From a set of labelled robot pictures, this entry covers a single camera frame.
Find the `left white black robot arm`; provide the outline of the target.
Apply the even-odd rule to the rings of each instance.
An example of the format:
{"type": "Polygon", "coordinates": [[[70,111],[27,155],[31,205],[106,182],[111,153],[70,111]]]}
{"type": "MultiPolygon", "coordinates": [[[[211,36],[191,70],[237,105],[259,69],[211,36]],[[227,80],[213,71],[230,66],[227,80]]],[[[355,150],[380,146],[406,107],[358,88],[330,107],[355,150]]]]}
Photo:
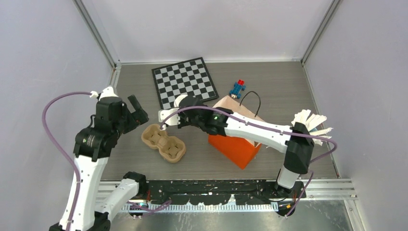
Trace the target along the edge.
{"type": "Polygon", "coordinates": [[[146,176],[130,171],[101,204],[96,203],[102,173],[118,139],[149,120],[134,95],[128,100],[133,113],[120,97],[100,96],[91,123],[75,137],[74,157],[62,152],[74,168],[74,176],[64,214],[50,226],[51,231],[108,231],[129,200],[147,195],[146,176]]]}

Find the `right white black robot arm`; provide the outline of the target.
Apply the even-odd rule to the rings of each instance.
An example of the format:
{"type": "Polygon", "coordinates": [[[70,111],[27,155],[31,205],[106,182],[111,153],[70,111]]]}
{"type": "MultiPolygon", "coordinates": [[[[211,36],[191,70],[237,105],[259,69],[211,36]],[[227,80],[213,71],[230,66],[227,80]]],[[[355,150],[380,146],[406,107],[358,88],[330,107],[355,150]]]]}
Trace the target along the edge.
{"type": "Polygon", "coordinates": [[[306,125],[300,122],[291,126],[267,123],[230,96],[219,100],[213,110],[187,94],[178,96],[174,106],[184,109],[179,113],[181,125],[192,125],[216,136],[217,148],[225,154],[232,154],[249,142],[264,144],[283,153],[285,158],[274,185],[280,197],[288,197],[298,177],[308,172],[315,144],[306,125]]]}

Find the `orange paper bag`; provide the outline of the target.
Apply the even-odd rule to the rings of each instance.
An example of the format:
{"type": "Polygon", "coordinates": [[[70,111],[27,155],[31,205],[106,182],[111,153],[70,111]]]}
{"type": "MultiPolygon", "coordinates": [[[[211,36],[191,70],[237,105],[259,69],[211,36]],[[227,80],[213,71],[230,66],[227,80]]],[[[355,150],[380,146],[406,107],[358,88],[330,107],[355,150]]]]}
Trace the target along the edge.
{"type": "MultiPolygon", "coordinates": [[[[262,121],[258,115],[250,111],[244,105],[230,96],[220,99],[214,107],[223,107],[237,112],[251,119],[262,121]]],[[[221,135],[209,135],[208,143],[220,151],[224,156],[236,164],[239,168],[245,169],[246,166],[254,159],[260,148],[261,143],[238,137],[229,137],[221,135]]]]}

